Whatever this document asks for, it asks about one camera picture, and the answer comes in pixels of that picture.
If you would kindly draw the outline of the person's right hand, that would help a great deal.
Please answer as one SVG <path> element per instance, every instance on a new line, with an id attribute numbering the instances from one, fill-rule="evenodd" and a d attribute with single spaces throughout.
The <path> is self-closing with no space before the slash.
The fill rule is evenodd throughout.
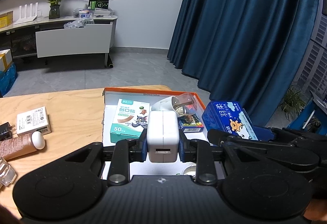
<path id="1" fill-rule="evenodd" d="M 307 206 L 304 217 L 311 221 L 327 221 L 327 201 L 312 199 Z"/>

